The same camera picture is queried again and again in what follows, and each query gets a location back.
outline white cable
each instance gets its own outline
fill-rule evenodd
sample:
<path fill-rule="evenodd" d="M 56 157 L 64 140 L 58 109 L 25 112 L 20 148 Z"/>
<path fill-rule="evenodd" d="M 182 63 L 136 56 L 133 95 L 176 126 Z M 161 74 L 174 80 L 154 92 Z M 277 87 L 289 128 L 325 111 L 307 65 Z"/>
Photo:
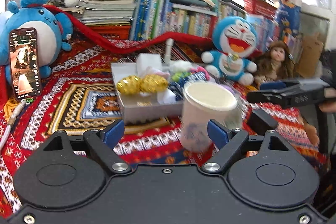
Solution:
<path fill-rule="evenodd" d="M 24 109 L 25 105 L 29 104 L 29 102 L 27 102 L 25 99 L 23 99 L 21 101 L 21 103 L 19 103 L 19 105 L 14 109 L 14 111 L 12 112 L 12 115 L 10 116 L 8 123 L 7 123 L 7 127 L 5 129 L 5 132 L 2 136 L 1 142 L 0 142 L 0 153 L 2 151 L 2 148 L 5 146 L 5 143 L 11 133 L 11 129 L 12 126 L 17 118 L 17 116 L 20 115 L 21 111 Z"/>

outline human hand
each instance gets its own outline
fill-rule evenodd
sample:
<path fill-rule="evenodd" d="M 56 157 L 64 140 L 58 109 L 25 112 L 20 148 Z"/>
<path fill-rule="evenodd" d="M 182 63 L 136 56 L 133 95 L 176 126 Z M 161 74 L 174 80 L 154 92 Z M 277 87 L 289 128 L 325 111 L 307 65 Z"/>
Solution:
<path fill-rule="evenodd" d="M 336 101 L 329 101 L 319 105 L 322 112 L 336 112 Z"/>

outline white tissue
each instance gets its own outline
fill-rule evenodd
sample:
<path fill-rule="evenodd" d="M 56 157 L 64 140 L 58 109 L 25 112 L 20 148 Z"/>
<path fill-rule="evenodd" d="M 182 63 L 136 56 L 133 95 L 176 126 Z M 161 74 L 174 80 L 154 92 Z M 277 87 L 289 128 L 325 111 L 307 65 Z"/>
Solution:
<path fill-rule="evenodd" d="M 168 105 L 176 103 L 176 95 L 169 89 L 157 93 L 157 102 L 160 105 Z"/>
<path fill-rule="evenodd" d="M 159 54 L 141 53 L 136 60 L 137 75 L 144 75 L 148 67 L 162 71 L 162 61 Z"/>
<path fill-rule="evenodd" d="M 189 71 L 192 68 L 193 68 L 193 65 L 189 61 L 179 60 L 179 61 L 173 62 L 170 65 L 169 70 L 170 70 L 171 75 L 174 75 L 178 72 Z"/>

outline gold wrapped candy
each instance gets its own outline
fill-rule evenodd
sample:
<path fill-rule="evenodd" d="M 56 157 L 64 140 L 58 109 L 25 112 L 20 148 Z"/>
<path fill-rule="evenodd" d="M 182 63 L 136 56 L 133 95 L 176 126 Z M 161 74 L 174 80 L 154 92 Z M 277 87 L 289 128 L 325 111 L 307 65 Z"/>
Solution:
<path fill-rule="evenodd" d="M 138 76 L 128 76 L 117 83 L 117 90 L 125 95 L 134 95 L 141 91 L 141 82 Z"/>
<path fill-rule="evenodd" d="M 168 88 L 168 81 L 159 75 L 147 75 L 143 79 L 132 75 L 121 79 L 117 83 L 117 90 L 125 95 L 134 95 L 141 92 L 157 93 Z"/>
<path fill-rule="evenodd" d="M 157 93 L 168 88 L 168 81 L 160 75 L 146 75 L 142 79 L 141 91 L 145 93 Z"/>

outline paper bag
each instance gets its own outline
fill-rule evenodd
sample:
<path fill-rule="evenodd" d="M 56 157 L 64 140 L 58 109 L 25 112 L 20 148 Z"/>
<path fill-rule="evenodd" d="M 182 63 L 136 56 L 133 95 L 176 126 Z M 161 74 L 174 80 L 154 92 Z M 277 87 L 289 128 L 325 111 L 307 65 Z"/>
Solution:
<path fill-rule="evenodd" d="M 296 65 L 296 72 L 303 78 L 314 77 L 324 47 L 323 42 L 318 40 L 318 35 L 305 35 L 302 39 L 302 55 Z"/>

